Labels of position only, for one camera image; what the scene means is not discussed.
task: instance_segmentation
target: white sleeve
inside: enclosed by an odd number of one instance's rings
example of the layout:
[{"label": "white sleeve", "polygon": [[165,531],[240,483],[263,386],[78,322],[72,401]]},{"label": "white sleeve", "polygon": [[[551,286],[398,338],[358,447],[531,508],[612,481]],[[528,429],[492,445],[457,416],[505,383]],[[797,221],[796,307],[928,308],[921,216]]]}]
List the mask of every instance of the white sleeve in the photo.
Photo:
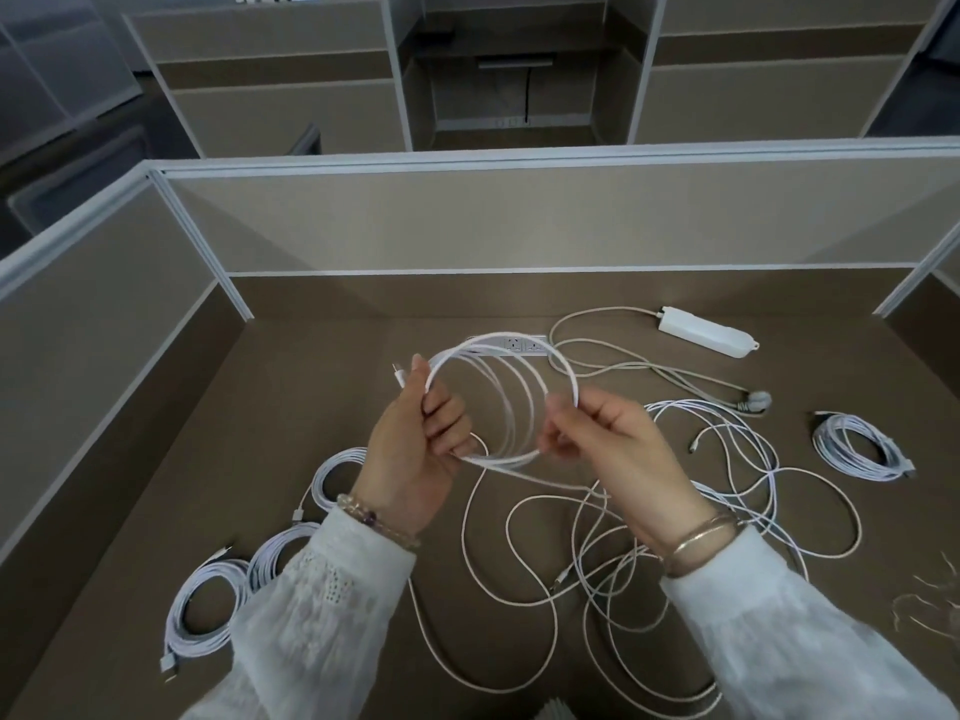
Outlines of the white sleeve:
[{"label": "white sleeve", "polygon": [[234,617],[233,668],[184,720],[355,718],[414,560],[334,509]]},{"label": "white sleeve", "polygon": [[791,571],[752,527],[661,585],[736,718],[957,718],[886,639]]}]

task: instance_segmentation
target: power strip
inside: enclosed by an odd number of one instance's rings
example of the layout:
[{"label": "power strip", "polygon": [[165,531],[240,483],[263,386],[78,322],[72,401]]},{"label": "power strip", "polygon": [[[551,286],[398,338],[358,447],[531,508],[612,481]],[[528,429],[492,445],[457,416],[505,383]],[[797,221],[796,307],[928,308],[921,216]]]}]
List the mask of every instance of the power strip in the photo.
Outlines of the power strip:
[{"label": "power strip", "polygon": [[[533,338],[546,341],[546,336],[533,334]],[[513,353],[523,354],[524,356],[546,356],[546,349],[539,343],[530,338],[514,338],[507,336],[491,336],[479,341],[480,344],[496,346],[500,349],[506,349]]]}]

